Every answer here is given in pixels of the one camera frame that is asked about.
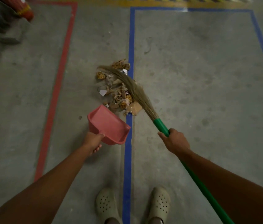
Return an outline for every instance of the blue rectangle outline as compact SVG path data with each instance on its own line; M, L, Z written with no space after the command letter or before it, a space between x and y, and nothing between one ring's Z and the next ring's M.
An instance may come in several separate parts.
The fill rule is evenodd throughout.
M170 8L170 7L131 7L129 24L129 50L128 61L130 70L128 75L133 79L134 69L134 39L135 39L135 11L136 10L170 10L182 12L245 12L250 13L250 17L263 52L263 34L257 22L254 11L251 9L207 9L207 8ZM124 224L130 224L131 209L131 177L132 177L132 131L133 116L129 113L126 116L126 123L130 126L129 134L125 142L124 152L124 179L123 179L123 202L122 202L122 221Z

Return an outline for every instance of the foot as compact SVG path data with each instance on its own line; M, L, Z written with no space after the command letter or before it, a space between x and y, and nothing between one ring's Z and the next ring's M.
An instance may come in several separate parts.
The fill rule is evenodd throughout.
M116 219L119 224L122 224L122 219L118 214L116 199L113 191L110 188L102 189L99 192L95 200L95 207L97 214L103 224L107 224L107 222L114 219Z
M166 223L167 216L171 206L169 193L163 187L155 187L152 191L151 205L147 223L160 219L163 224Z

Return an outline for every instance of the person's arm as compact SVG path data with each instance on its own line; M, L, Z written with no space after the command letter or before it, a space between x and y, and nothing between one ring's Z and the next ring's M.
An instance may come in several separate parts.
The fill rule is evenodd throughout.
M191 169L236 224L263 223L263 187L195 154L183 133L158 133L167 149Z
M85 159L99 150L103 137L88 132L80 148L0 207L0 223L51 223Z

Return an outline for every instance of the concrete floor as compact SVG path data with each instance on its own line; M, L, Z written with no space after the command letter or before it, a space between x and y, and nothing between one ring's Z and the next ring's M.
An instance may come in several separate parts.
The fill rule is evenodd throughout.
M0 55L0 205L33 182L71 12L33 9L26 39ZM263 11L256 16L263 31ZM128 57L129 17L128 8L79 6L45 172L79 146L87 114L102 102L97 65ZM248 13L137 10L134 58L134 79L169 128L201 156L263 186L263 52ZM220 223L147 115L133 120L131 223L144 221L156 185L171 196L168 223ZM94 199L106 186L121 213L123 177L124 145L105 146L85 163L53 223L100 223Z

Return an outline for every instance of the green broom handle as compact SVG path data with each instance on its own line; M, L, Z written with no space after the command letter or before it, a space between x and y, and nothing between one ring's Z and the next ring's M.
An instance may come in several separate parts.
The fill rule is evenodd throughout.
M155 119L153 121L154 125L157 127L157 129L164 133L167 137L169 136L170 132L168 128L163 124L163 122L160 119ZM188 168L188 166L181 162L184 168L187 170L197 187L200 189L202 194L206 197L214 211L217 213L223 224L234 224L232 219L227 215L227 213L223 210L223 208L219 205L219 203L216 201L216 199L212 196L212 194L208 191L206 186L200 181L200 179L193 173L191 169Z

